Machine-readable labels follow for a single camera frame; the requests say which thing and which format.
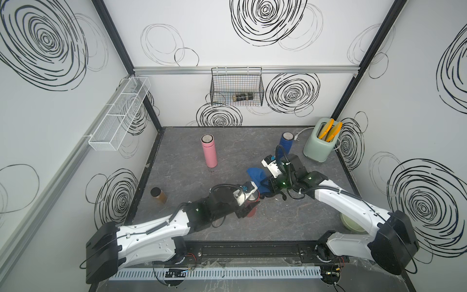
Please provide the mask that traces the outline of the blue cloth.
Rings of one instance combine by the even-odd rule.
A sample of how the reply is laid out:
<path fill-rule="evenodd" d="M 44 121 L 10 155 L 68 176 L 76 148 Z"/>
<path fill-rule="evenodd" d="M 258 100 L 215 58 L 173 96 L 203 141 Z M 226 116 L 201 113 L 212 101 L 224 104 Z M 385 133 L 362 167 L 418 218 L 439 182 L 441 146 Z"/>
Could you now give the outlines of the blue cloth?
<path fill-rule="evenodd" d="M 246 172 L 250 176 L 251 181 L 255 182 L 258 191 L 261 194 L 270 192 L 270 189 L 267 186 L 265 186 L 266 182 L 261 184 L 261 182 L 266 179 L 266 173 L 263 169 L 252 167 L 247 169 Z"/>

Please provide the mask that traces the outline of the pink thermos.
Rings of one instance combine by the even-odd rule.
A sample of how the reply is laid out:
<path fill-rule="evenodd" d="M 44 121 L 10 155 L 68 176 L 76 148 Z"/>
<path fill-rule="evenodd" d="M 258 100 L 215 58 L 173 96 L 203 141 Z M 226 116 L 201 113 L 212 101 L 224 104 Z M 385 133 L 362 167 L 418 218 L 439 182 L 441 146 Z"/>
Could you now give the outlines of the pink thermos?
<path fill-rule="evenodd" d="M 204 158 L 208 168 L 215 168 L 218 165 L 215 140 L 210 134 L 203 135 L 201 137 L 201 145 L 203 148 Z"/>

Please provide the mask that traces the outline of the red thermos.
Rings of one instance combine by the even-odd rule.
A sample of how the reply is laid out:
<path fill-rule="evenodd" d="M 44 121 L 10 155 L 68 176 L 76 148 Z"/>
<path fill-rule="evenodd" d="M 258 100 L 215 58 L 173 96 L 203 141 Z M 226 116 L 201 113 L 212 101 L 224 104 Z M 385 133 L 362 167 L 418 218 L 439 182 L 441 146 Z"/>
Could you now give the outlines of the red thermos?
<path fill-rule="evenodd" d="M 247 217 L 253 217 L 257 210 L 257 205 L 259 204 L 260 192 L 255 191 L 249 196 L 245 205 L 245 212 Z"/>

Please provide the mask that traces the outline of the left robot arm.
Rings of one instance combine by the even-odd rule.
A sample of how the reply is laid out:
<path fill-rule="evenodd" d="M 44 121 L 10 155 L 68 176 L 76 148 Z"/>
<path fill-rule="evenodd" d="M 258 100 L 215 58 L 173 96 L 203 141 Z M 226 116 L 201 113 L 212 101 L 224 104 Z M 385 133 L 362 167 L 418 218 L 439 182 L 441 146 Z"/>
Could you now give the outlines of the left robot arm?
<path fill-rule="evenodd" d="M 120 269 L 145 262 L 176 263 L 187 249 L 184 236 L 212 226 L 230 214 L 246 217 L 258 205 L 253 181 L 219 184 L 207 197 L 178 205 L 174 213 L 138 225 L 118 226 L 111 221 L 98 228 L 86 243 L 86 283 L 94 285 L 114 276 Z"/>

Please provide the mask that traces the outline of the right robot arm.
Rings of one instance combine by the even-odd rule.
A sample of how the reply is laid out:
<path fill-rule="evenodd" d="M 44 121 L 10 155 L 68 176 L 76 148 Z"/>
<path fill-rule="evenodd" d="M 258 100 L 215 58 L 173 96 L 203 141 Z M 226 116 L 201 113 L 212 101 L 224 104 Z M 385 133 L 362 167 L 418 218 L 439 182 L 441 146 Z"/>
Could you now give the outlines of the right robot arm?
<path fill-rule="evenodd" d="M 420 249 L 409 217 L 388 211 L 339 187 L 324 174 L 306 170 L 297 155 L 286 155 L 282 146 L 262 160 L 270 176 L 267 187 L 274 193 L 294 191 L 326 204 L 347 216 L 365 231 L 342 234 L 330 231 L 317 249 L 324 254 L 367 259 L 390 274 L 401 275 Z"/>

